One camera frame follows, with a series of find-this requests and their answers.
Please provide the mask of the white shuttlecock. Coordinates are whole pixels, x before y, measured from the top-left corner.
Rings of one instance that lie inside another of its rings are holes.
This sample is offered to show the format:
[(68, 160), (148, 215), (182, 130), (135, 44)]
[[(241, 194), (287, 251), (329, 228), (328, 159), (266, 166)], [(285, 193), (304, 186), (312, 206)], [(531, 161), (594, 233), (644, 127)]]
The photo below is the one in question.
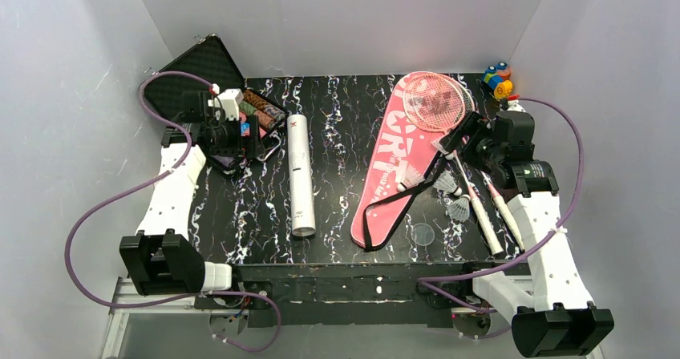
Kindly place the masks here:
[(446, 213), (454, 221), (464, 222), (470, 216), (470, 196), (461, 195), (447, 205)]
[(446, 195), (461, 196), (463, 194), (462, 188), (451, 171), (443, 171), (434, 182), (433, 188)]
[(413, 188), (421, 184), (425, 180), (423, 173), (416, 167), (408, 164), (406, 168), (397, 176), (397, 191), (404, 192), (409, 188)]

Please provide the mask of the white shuttlecock tube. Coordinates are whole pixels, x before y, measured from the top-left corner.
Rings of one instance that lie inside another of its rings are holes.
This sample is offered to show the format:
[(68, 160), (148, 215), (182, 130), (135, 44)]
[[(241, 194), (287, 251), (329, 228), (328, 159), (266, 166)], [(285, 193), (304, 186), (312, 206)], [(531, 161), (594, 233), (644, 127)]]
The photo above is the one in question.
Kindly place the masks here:
[(287, 119), (291, 232), (297, 237), (316, 232), (314, 193), (311, 175), (310, 139), (304, 115)]

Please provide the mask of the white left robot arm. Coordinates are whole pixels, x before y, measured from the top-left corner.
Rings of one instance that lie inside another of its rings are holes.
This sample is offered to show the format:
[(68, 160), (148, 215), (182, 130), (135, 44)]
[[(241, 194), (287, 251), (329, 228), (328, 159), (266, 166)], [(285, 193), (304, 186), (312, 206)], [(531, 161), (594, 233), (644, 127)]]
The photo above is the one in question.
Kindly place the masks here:
[(199, 174), (207, 161), (228, 169), (261, 155), (259, 118), (244, 111), (248, 91), (218, 87), (186, 92), (182, 128), (168, 127), (161, 142), (162, 178), (148, 210), (119, 253), (141, 295), (215, 292), (232, 286), (229, 264), (211, 263), (191, 245), (188, 220)]

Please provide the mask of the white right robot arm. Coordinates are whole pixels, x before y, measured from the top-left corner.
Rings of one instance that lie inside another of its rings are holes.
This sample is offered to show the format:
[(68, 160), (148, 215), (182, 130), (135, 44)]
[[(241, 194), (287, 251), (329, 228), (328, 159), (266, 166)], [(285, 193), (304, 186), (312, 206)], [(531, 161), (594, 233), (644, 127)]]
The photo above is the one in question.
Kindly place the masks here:
[(613, 330), (609, 309), (599, 308), (586, 289), (567, 240), (557, 179), (549, 163), (535, 159), (533, 117), (501, 111), (485, 119), (472, 111), (442, 145), (486, 172), (514, 196), (508, 208), (524, 244), (532, 290), (526, 292), (500, 266), (467, 274), (473, 293), (511, 326), (523, 357), (586, 356)]

